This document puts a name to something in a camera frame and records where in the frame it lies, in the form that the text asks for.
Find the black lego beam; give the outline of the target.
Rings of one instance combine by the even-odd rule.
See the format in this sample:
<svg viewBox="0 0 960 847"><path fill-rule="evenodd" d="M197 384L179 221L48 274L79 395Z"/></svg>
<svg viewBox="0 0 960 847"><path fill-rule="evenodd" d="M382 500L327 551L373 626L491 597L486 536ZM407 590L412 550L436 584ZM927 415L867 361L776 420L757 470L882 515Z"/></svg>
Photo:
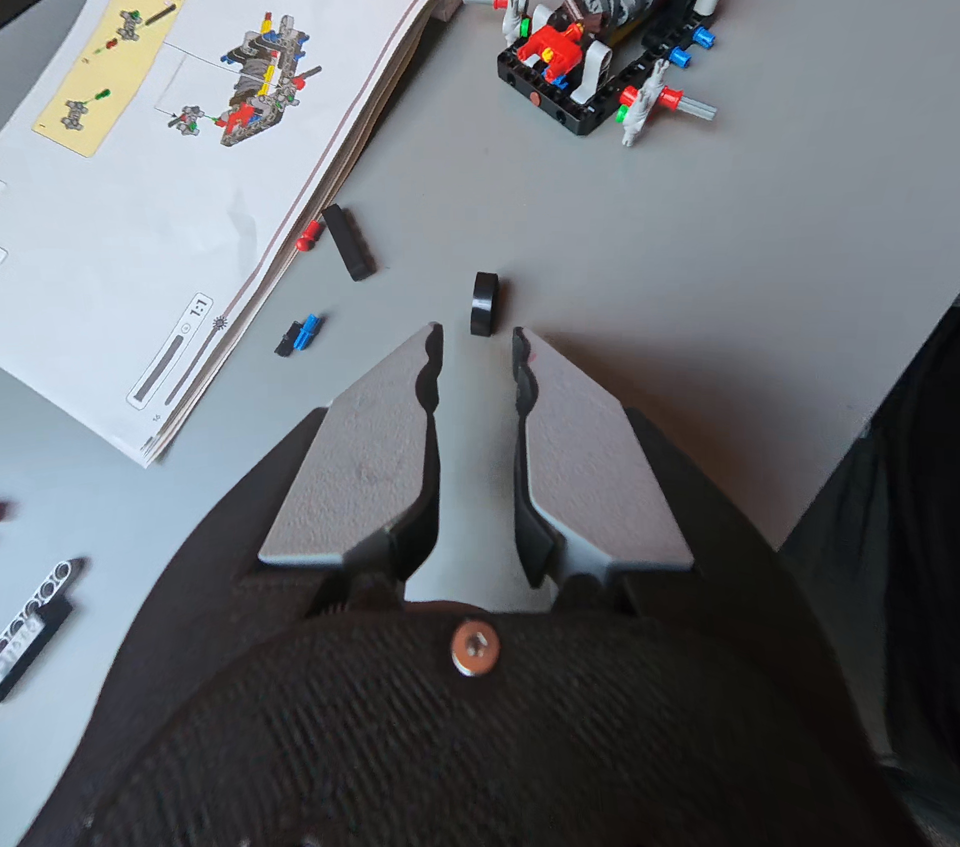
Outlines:
<svg viewBox="0 0 960 847"><path fill-rule="evenodd" d="M361 283L378 270L377 260L359 226L354 212L337 203L327 205L321 212L343 265L354 283Z"/></svg>

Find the lego chassis assembly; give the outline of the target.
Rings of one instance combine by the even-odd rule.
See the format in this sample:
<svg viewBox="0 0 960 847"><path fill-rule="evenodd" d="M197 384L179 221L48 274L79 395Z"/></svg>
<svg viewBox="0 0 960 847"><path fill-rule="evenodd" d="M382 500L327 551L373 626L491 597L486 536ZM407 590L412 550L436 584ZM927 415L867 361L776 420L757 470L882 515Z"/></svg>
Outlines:
<svg viewBox="0 0 960 847"><path fill-rule="evenodd" d="M712 49L720 0L461 0L503 13L499 77L576 136L610 117L632 146L657 109L713 121L714 106L666 84L690 65L690 49Z"/></svg>

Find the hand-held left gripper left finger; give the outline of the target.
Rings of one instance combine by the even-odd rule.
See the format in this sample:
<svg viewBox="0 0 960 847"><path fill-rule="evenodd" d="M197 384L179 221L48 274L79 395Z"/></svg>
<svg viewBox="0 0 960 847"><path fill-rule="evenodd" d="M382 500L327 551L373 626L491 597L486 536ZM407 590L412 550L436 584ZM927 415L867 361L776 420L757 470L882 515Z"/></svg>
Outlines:
<svg viewBox="0 0 960 847"><path fill-rule="evenodd" d="M330 404L258 552L279 568L406 581L439 533L435 411L444 330L429 323Z"/></svg>

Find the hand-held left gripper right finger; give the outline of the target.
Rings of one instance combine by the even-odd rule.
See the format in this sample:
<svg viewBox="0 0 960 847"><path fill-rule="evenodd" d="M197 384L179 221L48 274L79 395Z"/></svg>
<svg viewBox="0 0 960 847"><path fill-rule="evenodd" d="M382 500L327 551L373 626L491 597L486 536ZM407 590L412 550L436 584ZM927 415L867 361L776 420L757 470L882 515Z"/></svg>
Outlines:
<svg viewBox="0 0 960 847"><path fill-rule="evenodd" d="M533 588L688 572L693 554L620 400L527 327L511 337L514 541Z"/></svg>

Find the small black lego brick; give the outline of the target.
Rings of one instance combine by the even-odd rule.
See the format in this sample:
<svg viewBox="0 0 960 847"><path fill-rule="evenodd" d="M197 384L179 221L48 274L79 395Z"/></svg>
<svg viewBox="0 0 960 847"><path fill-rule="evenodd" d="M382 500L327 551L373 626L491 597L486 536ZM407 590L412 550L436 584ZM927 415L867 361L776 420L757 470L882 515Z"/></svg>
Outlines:
<svg viewBox="0 0 960 847"><path fill-rule="evenodd" d="M498 274L477 272L471 298L469 330L473 337L490 337L496 328L500 281Z"/></svg>

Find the white instruction booklet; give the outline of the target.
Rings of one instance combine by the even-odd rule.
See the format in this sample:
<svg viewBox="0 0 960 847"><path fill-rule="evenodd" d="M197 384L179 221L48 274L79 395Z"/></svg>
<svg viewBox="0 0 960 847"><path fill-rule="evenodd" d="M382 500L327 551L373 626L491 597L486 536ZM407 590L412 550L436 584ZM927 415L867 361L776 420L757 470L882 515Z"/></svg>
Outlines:
<svg viewBox="0 0 960 847"><path fill-rule="evenodd" d="M2 128L2 369L149 466L460 2L86 0Z"/></svg>

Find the pile of loose lego pieces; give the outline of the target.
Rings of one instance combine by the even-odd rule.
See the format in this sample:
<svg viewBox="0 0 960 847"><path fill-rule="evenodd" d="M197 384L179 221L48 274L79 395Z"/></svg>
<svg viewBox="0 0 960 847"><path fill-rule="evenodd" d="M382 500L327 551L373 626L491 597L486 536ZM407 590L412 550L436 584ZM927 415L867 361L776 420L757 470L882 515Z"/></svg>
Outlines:
<svg viewBox="0 0 960 847"><path fill-rule="evenodd" d="M18 685L74 609L73 587L88 571L83 554L59 560L1 631L1 701Z"/></svg>

